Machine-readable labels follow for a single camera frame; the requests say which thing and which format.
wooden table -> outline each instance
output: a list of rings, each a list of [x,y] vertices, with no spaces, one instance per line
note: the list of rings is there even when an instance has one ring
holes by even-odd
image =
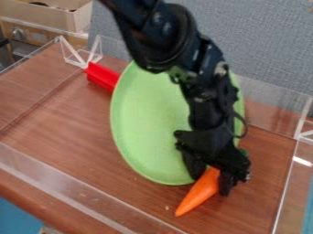
[[[158,185],[132,171],[111,137],[110,94],[71,65],[59,68],[58,59],[56,44],[0,78],[1,143],[189,233],[270,233],[296,141],[250,127],[241,146],[250,153],[251,180],[175,218],[190,186]],[[118,72],[126,66],[114,58],[102,63]],[[3,170],[0,177],[0,196],[64,233],[116,233]]]

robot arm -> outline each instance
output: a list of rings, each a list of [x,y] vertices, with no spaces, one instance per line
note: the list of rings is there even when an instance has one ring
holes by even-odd
[[[238,89],[214,42],[201,35],[189,10],[162,0],[100,0],[115,17],[139,67],[166,72],[190,106],[191,131],[175,131],[177,149],[194,179],[206,165],[221,170],[221,194],[249,180],[250,161],[234,146]]]

carrot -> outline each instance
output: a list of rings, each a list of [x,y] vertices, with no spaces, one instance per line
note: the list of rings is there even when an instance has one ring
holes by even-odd
[[[175,216],[179,217],[198,207],[210,197],[219,191],[218,178],[221,170],[210,167],[198,181],[195,182],[191,191],[183,198]]]

orange carrot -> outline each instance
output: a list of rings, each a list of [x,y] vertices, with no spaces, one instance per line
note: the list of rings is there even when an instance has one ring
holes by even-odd
[[[198,207],[210,197],[219,191],[218,178],[221,170],[210,167],[198,181],[195,182],[191,191],[183,198],[175,216],[179,217]]]

green plate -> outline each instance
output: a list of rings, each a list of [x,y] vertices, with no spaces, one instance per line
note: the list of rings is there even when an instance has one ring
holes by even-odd
[[[241,93],[234,109],[243,114]],[[166,74],[151,74],[134,62],[128,65],[114,91],[110,118],[116,146],[134,170],[166,185],[191,183],[173,134],[190,130],[189,106]],[[234,124],[241,134],[242,123]]]

